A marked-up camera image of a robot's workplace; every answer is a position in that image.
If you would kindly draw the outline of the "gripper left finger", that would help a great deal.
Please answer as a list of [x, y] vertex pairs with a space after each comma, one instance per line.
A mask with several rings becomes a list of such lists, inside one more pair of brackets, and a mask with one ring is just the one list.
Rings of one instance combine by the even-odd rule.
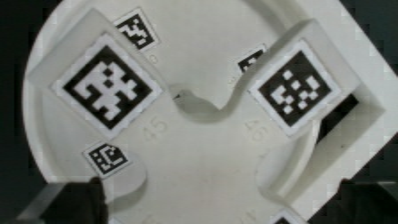
[[48, 184], [16, 216], [15, 224], [107, 224], [100, 178]]

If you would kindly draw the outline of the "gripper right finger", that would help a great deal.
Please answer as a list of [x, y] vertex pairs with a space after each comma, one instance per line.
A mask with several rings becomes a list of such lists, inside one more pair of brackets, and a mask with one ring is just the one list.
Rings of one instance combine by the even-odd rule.
[[398, 224], [398, 181], [341, 181], [338, 224]]

